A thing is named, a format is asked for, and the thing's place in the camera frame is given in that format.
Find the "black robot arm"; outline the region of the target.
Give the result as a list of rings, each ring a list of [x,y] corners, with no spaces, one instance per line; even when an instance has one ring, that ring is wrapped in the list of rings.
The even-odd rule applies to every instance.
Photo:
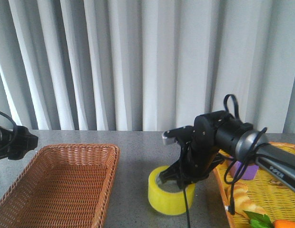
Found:
[[[206,179],[223,162],[219,154],[223,150],[244,165],[255,163],[295,192],[295,155],[272,146],[263,131],[227,111],[199,115],[193,126],[169,130],[162,136],[181,147],[179,160],[160,173],[162,183],[177,181],[182,186]]]

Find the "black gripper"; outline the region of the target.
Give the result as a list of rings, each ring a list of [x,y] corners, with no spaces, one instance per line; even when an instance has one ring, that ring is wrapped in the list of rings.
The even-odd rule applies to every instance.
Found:
[[[13,130],[0,126],[0,160],[20,160],[38,146],[38,136],[25,126],[16,125]]]
[[[228,133],[232,115],[227,111],[202,114],[194,120],[192,134],[181,164],[173,163],[159,173],[161,183],[176,181],[179,189],[207,178],[215,165],[212,164],[220,149],[230,151],[233,137]]]

